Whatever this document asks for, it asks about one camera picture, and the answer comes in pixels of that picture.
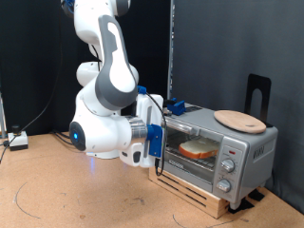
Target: silver toaster oven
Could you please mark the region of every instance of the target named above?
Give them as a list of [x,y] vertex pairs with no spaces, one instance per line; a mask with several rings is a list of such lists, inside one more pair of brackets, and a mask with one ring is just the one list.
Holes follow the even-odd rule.
[[[214,111],[186,105],[180,116],[166,116],[167,146],[164,170],[230,201],[237,209],[241,200],[271,177],[277,129],[267,127],[260,134],[236,131],[219,123]],[[189,159],[179,145],[199,138],[218,145],[216,156]]]

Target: toaster oven window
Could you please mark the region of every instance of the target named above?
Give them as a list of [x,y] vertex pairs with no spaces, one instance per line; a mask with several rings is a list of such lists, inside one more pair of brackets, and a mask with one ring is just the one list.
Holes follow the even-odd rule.
[[166,151],[210,171],[214,170],[219,145],[220,142],[167,127]]

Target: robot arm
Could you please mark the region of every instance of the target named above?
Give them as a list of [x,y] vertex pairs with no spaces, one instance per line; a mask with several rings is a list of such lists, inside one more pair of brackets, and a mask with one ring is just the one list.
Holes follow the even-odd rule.
[[[84,152],[118,150],[127,164],[154,166],[160,147],[154,146],[152,155],[150,143],[162,147],[162,129],[160,133],[157,128],[162,114],[147,95],[138,95],[138,73],[128,63],[122,30],[115,19],[115,15],[127,12],[130,0],[76,0],[73,6],[77,35],[89,44],[91,52],[93,47],[96,49],[96,56],[103,63],[101,70],[94,63],[81,64],[78,69],[78,80],[84,88],[77,95],[69,128],[73,144]],[[153,97],[162,106],[162,97]],[[134,101],[136,118],[118,115]],[[151,124],[155,124],[155,129],[147,126]]]

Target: black backdrop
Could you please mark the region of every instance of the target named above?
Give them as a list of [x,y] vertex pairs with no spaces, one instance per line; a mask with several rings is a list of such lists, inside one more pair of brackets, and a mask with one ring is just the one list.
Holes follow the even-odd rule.
[[[76,35],[73,20],[59,11],[60,0],[3,1],[0,8],[0,76],[7,127],[22,127],[45,107],[60,65],[59,12],[64,63],[56,94],[46,113],[28,128],[29,135],[52,128],[67,131],[81,86],[80,63],[93,61],[87,44]],[[170,0],[132,0],[118,21],[130,64],[140,73],[140,85],[166,96],[169,54]]]
[[304,1],[175,3],[173,96],[242,112],[248,75],[270,78],[278,138],[267,187],[304,213]]

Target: plywood table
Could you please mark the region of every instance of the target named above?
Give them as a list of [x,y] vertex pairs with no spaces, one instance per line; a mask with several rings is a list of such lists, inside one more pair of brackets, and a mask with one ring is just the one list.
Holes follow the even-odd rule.
[[150,181],[148,169],[41,135],[0,165],[0,227],[304,227],[302,214],[261,192],[254,208],[214,219]]

